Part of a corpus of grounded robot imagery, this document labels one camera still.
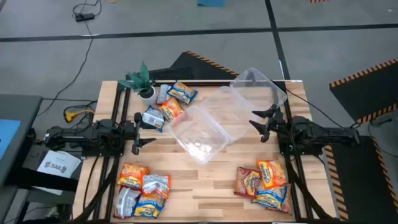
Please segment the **black desk foot bar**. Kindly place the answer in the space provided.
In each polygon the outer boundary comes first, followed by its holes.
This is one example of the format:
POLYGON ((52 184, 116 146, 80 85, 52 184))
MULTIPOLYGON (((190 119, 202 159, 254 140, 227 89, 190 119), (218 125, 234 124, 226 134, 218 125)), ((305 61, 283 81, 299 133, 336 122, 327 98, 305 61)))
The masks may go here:
POLYGON ((21 167, 10 172, 4 185, 15 185, 21 189, 45 187, 49 189, 75 192, 78 186, 78 181, 21 167))

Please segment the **orange Maruchan noodle packet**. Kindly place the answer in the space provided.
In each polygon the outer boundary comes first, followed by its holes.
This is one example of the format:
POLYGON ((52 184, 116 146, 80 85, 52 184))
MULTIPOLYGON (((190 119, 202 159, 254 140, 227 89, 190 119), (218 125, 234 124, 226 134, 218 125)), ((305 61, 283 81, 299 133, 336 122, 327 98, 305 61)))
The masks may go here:
POLYGON ((117 184, 140 190, 144 185, 144 176, 149 175, 148 166, 125 162, 122 166, 117 184))
POLYGON ((261 185, 264 189, 271 189, 287 184, 285 172, 278 159, 257 160, 256 165, 261 173, 261 185))
POLYGON ((170 175, 150 174, 143 177, 142 191, 144 195, 156 195, 168 199, 171 188, 170 175))
POLYGON ((170 98, 167 101, 163 102, 159 107, 159 110, 168 122, 173 121, 184 111, 184 109, 180 106, 175 98, 170 98))

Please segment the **blue floor mat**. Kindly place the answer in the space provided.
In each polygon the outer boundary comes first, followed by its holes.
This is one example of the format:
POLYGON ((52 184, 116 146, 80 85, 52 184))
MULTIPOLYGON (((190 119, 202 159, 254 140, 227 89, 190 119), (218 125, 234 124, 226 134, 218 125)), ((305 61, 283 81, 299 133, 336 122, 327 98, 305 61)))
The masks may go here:
POLYGON ((201 7, 224 7, 224 0, 197 0, 201 7))

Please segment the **black perforated panel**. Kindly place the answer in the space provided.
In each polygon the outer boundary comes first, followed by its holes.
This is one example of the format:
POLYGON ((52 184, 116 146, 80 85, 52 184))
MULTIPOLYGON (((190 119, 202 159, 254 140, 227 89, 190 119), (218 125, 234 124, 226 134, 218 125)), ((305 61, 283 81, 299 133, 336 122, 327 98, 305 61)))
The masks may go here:
POLYGON ((162 68, 149 70, 149 75, 154 80, 193 80, 194 74, 192 67, 162 68))

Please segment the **white printed paper sheet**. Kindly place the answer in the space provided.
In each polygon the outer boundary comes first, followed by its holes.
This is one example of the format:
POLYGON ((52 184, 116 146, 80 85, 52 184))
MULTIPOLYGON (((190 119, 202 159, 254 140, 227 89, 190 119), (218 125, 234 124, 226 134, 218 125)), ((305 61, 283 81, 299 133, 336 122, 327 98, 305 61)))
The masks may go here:
POLYGON ((81 160, 67 152, 48 151, 37 171, 70 178, 81 160))

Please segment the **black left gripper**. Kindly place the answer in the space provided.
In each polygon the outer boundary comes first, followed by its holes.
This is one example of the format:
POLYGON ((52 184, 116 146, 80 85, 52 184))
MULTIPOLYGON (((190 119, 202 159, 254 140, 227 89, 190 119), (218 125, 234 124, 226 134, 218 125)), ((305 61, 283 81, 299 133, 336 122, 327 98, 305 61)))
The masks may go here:
POLYGON ((156 138, 145 138, 141 139, 139 129, 142 121, 142 115, 140 113, 134 114, 134 121, 126 120, 124 123, 124 138, 125 140, 133 141, 132 153, 134 155, 139 154, 139 148, 146 144, 153 142, 156 138))

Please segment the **clear plastic bin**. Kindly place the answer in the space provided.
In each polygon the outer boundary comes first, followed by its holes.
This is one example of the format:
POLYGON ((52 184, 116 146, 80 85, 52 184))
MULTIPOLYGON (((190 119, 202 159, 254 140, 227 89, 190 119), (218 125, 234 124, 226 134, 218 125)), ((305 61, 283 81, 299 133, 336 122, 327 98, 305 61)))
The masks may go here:
POLYGON ((198 164, 206 164, 231 142, 227 132, 199 106, 190 106, 169 122, 167 131, 198 164))
POLYGON ((249 120, 262 121, 252 113, 256 107, 229 86, 221 86, 204 98, 200 108, 205 110, 225 133, 228 144, 240 140, 252 128, 249 120))
POLYGON ((250 106, 251 110, 265 111, 282 106, 286 93, 256 68, 249 68, 238 75, 229 87, 250 106))

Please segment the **black power adapter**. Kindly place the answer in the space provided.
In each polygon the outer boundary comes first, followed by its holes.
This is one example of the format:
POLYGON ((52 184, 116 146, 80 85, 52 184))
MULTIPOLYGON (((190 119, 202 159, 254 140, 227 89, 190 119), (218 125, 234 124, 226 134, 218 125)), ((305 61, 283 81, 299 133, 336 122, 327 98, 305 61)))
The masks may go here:
POLYGON ((75 21, 76 22, 83 22, 83 21, 88 21, 92 20, 95 18, 95 15, 93 13, 86 13, 86 14, 75 14, 75 21))

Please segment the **blue sheet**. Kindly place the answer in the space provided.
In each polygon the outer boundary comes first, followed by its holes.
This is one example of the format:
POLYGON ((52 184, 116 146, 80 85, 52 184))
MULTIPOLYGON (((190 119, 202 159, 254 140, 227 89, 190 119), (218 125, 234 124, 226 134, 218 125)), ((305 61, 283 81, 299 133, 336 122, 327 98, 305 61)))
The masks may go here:
POLYGON ((0 119, 0 159, 6 153, 20 123, 19 120, 0 119))

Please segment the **gray desk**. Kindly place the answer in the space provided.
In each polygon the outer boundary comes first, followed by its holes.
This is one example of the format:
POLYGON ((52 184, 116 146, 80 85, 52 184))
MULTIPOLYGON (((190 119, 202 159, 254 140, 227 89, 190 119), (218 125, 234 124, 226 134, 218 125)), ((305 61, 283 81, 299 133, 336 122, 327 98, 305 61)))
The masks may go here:
POLYGON ((20 168, 32 145, 32 125, 39 112, 41 96, 0 94, 0 119, 19 120, 20 126, 0 159, 0 187, 11 171, 20 168))

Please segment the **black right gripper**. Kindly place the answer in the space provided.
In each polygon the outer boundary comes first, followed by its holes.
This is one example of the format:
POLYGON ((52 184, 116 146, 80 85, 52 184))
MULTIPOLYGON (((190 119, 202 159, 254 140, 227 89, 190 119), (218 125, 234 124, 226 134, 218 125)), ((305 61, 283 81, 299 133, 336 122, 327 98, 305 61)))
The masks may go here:
POLYGON ((279 126, 283 126, 285 123, 283 113, 277 109, 277 105, 271 105, 271 107, 265 111, 252 111, 252 113, 258 117, 267 118, 266 124, 260 124, 249 120, 249 123, 254 126, 259 134, 263 135, 263 142, 267 142, 269 140, 271 131, 278 132, 279 126))

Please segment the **potted green artificial plant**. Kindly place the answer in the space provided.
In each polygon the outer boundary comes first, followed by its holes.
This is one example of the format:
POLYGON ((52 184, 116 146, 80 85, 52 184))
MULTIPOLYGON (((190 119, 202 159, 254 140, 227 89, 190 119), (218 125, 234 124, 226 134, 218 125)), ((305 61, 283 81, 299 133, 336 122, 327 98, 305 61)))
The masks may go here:
POLYGON ((124 88, 137 93, 145 105, 153 105, 156 102, 155 80, 150 74, 147 65, 141 62, 139 72, 131 72, 127 76, 130 80, 119 80, 118 83, 124 88))

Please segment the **blue Maruchan noodle packet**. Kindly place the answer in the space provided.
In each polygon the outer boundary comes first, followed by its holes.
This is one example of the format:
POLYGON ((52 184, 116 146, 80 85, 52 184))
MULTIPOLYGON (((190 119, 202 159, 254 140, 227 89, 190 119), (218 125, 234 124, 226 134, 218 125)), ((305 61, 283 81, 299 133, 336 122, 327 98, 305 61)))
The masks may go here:
POLYGON ((155 194, 143 195, 136 203, 134 217, 158 218, 166 203, 166 199, 155 194))
POLYGON ((197 93, 197 90, 191 89, 181 82, 174 83, 167 91, 168 95, 180 100, 186 105, 189 105, 193 101, 197 93))
POLYGON ((154 108, 152 105, 149 105, 143 113, 142 121, 150 126, 155 127, 155 129, 158 129, 159 132, 163 132, 165 123, 164 116, 160 110, 154 108))
POLYGON ((268 210, 290 213, 289 193, 289 184, 271 189, 259 187, 251 203, 259 204, 268 210))

